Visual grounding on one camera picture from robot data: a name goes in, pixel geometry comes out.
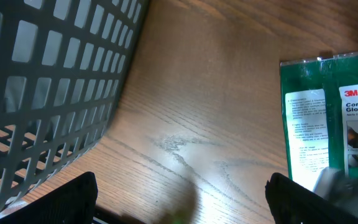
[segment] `wooden table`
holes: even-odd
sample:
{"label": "wooden table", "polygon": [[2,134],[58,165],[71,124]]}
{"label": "wooden table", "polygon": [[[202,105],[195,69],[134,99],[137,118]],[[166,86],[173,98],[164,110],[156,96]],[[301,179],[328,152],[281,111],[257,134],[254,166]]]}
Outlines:
{"label": "wooden table", "polygon": [[327,51],[358,51],[358,1],[151,1],[111,129],[25,199],[90,170],[98,205],[145,222],[195,197],[195,223],[272,223],[280,61]]}

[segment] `gray basket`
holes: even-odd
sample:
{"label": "gray basket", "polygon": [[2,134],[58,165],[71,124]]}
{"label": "gray basket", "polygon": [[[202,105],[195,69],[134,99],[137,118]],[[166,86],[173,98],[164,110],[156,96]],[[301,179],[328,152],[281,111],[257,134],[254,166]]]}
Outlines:
{"label": "gray basket", "polygon": [[0,211],[92,149],[147,0],[0,0]]}

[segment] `green plastic packaging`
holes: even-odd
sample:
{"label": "green plastic packaging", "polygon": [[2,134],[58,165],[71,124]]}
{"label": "green plastic packaging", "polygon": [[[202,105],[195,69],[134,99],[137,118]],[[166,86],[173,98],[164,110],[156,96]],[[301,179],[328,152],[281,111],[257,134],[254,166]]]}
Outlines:
{"label": "green plastic packaging", "polygon": [[[282,63],[281,87],[290,178],[312,190],[317,174],[327,165],[324,157],[330,167],[358,178],[358,52]],[[321,109],[323,100],[326,111]],[[294,176],[294,169],[304,175]]]}

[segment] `wooden surface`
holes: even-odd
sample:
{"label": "wooden surface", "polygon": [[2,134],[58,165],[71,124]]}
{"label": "wooden surface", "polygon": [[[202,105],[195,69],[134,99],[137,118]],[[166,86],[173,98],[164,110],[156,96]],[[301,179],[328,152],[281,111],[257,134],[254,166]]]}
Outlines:
{"label": "wooden surface", "polygon": [[154,0],[111,129],[25,199],[90,170],[98,205],[148,223],[191,198],[195,223],[272,223],[279,62],[357,50],[358,1]]}

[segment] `3m logo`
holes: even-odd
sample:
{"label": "3m logo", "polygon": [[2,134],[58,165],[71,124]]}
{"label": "3m logo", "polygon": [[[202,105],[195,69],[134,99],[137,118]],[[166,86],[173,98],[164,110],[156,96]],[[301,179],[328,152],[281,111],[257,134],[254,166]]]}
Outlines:
{"label": "3m logo", "polygon": [[357,90],[348,90],[345,91],[345,96],[358,96]]}

